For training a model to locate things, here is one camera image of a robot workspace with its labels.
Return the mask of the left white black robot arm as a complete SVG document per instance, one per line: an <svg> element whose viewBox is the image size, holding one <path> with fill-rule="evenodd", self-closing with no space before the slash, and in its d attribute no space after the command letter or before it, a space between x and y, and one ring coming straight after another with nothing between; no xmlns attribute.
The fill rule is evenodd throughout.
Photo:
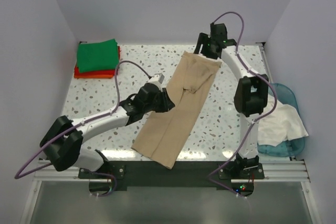
<svg viewBox="0 0 336 224"><path fill-rule="evenodd" d="M107 158L99 150L82 147L83 143L106 131L133 124L148 112L164 113L174 106L166 88L147 83L138 93L102 113L73 120L60 116L42 139L40 147L58 172L78 167L103 178L109 171Z"/></svg>

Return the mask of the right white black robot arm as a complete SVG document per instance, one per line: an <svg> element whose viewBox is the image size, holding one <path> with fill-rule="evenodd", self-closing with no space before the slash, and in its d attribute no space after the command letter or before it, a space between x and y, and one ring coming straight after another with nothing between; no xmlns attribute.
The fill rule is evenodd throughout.
<svg viewBox="0 0 336 224"><path fill-rule="evenodd" d="M232 71L238 81L234 95L234 106L240 115L241 141L238 150L221 169L246 178L259 165L257 151L258 118L263 114L268 103L268 77L257 76L245 59L239 55L237 42L228 39L225 24L210 24L210 34L200 33L194 50L208 59L221 59Z"/></svg>

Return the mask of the beige t shirt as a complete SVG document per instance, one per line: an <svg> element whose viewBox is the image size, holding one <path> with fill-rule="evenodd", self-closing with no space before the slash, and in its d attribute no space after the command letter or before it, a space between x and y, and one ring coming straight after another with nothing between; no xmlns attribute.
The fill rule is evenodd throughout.
<svg viewBox="0 0 336 224"><path fill-rule="evenodd" d="M171 169L206 101L219 60L184 52L166 89L175 107L152 112L138 133L132 149Z"/></svg>

